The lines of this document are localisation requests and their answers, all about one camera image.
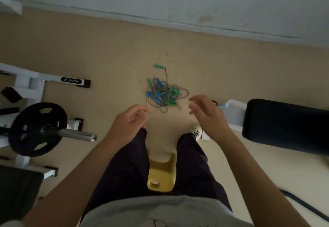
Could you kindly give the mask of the person's right hand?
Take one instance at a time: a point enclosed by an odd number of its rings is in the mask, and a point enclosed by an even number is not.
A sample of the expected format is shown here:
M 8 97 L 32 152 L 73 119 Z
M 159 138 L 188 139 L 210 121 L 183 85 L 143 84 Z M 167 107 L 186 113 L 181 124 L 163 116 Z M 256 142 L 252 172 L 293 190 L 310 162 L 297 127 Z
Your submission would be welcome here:
M 217 144 L 224 143 L 233 133 L 223 112 L 206 95 L 196 95 L 189 98 L 189 106 L 199 106 L 204 115 L 195 115 L 201 128 Z

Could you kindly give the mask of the black flat mat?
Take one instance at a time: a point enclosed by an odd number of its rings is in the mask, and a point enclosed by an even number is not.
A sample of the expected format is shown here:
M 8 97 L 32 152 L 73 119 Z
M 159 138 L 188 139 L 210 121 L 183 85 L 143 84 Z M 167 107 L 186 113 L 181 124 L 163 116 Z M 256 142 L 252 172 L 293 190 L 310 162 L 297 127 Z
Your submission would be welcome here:
M 0 225 L 22 218 L 34 206 L 44 175 L 0 165 Z

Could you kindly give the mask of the silver barbell bar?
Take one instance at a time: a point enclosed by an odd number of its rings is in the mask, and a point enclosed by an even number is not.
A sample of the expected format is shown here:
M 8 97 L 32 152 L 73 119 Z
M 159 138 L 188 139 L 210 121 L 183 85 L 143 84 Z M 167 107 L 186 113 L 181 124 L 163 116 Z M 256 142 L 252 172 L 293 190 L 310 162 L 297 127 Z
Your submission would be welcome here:
M 43 135 L 54 135 L 87 142 L 95 142 L 97 140 L 97 135 L 94 133 L 82 132 L 73 129 L 61 129 L 50 125 L 43 126 L 40 133 Z

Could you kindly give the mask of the person's left forearm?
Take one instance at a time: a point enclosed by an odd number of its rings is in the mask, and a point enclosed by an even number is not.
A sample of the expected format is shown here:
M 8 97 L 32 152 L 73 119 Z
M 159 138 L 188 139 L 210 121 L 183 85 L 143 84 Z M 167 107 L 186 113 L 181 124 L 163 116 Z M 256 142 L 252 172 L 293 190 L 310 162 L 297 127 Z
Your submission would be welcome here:
M 76 227 L 105 172 L 122 147 L 122 134 L 106 137 L 22 219 L 25 227 Z

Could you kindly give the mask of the white shoe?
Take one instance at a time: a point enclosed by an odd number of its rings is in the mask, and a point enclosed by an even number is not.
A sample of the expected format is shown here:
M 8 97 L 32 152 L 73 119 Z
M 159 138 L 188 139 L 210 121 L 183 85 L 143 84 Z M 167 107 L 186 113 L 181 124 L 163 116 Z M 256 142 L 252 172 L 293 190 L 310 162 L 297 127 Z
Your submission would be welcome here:
M 191 133 L 195 140 L 198 142 L 202 137 L 203 130 L 199 124 L 193 124 L 189 129 L 189 133 Z

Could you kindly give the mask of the person's right forearm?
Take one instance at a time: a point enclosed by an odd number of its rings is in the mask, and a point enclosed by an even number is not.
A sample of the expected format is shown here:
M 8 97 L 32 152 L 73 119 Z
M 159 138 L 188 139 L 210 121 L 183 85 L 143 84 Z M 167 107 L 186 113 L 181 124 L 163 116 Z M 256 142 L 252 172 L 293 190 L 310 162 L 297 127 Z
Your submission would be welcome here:
M 255 227 L 311 227 L 231 129 L 211 137 L 222 149 Z

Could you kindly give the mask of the dark trousers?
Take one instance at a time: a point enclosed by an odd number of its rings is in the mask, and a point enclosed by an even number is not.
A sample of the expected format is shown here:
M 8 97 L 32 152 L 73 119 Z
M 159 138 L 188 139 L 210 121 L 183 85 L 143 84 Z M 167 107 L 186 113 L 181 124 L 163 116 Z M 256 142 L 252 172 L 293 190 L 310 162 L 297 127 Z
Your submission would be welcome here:
M 183 134 L 176 147 L 176 181 L 170 192 L 148 189 L 149 158 L 145 145 L 147 132 L 139 130 L 134 139 L 115 154 L 96 186 L 84 216 L 93 209 L 117 200 L 145 196 L 191 196 L 220 201 L 230 211 L 223 186 L 212 175 L 208 158 L 191 133 Z

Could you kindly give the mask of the white weight rack frame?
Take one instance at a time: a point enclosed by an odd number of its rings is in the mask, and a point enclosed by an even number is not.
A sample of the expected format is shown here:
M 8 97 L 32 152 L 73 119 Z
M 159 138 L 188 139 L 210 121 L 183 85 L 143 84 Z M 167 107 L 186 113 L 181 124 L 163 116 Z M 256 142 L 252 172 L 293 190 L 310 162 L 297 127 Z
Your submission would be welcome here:
M 83 88 L 90 88 L 91 85 L 91 81 L 88 79 L 44 74 L 4 63 L 0 63 L 0 74 L 14 76 L 14 86 L 10 87 L 13 87 L 23 97 L 22 100 L 26 100 L 26 105 L 23 108 L 11 107 L 0 109 L 0 148 L 10 146 L 8 133 L 17 115 L 25 108 L 41 102 L 46 82 L 71 84 Z M 68 120 L 66 128 L 82 131 L 83 123 L 84 120 L 79 118 Z M 30 164 L 31 157 L 16 155 L 14 160 L 0 157 L 0 165 L 40 172 L 44 175 L 44 179 L 57 176 L 58 168 L 34 166 Z

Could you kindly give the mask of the person's left hand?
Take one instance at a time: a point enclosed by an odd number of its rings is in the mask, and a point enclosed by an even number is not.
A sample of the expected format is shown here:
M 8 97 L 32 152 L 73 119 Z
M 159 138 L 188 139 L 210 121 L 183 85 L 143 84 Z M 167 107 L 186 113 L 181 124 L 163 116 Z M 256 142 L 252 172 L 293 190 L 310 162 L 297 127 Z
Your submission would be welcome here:
M 134 139 L 139 130 L 143 128 L 135 127 L 129 122 L 129 108 L 117 115 L 111 129 L 107 134 L 107 139 L 118 148 L 127 145 Z

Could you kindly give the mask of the yellow plastic stool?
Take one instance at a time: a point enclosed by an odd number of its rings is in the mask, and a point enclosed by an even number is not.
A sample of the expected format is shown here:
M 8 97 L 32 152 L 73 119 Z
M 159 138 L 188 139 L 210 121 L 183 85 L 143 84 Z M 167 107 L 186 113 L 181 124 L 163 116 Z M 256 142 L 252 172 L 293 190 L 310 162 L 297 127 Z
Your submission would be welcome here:
M 147 154 L 150 164 L 147 179 L 148 189 L 158 192 L 170 192 L 176 181 L 176 154 L 171 153 L 167 162 L 158 162 L 152 159 L 149 149 L 147 149 Z

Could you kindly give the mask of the black bench pad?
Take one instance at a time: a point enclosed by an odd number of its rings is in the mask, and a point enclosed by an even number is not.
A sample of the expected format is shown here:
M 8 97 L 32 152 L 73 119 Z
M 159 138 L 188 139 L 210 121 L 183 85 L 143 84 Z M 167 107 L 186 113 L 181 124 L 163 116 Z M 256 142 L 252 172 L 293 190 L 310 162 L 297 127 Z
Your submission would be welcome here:
M 329 157 L 329 110 L 252 99 L 242 135 L 252 142 Z

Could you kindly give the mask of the grey shirt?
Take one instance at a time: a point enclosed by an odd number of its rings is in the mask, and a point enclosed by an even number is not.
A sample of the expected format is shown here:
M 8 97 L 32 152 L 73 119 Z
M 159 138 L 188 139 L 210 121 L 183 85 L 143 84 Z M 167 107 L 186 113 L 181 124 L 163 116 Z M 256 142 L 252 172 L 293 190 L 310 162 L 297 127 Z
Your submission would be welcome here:
M 117 200 L 88 212 L 80 227 L 254 227 L 215 199 L 147 196 Z

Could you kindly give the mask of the black rack pad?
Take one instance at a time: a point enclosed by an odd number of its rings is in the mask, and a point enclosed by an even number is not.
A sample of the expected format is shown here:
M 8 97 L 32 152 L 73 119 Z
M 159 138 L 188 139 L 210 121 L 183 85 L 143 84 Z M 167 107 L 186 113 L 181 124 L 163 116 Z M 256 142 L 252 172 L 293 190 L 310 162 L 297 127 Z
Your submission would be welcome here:
M 17 103 L 23 99 L 23 97 L 13 88 L 5 87 L 2 89 L 1 94 L 10 102 Z

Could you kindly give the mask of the black weight plate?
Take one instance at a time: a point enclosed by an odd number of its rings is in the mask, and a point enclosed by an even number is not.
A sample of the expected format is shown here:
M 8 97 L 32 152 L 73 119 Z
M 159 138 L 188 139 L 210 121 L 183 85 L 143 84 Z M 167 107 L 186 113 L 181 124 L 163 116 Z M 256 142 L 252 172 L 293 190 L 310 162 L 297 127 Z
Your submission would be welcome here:
M 21 156 L 38 157 L 53 150 L 62 140 L 48 130 L 66 129 L 65 110 L 49 102 L 40 102 L 25 108 L 14 119 L 8 141 L 11 149 Z

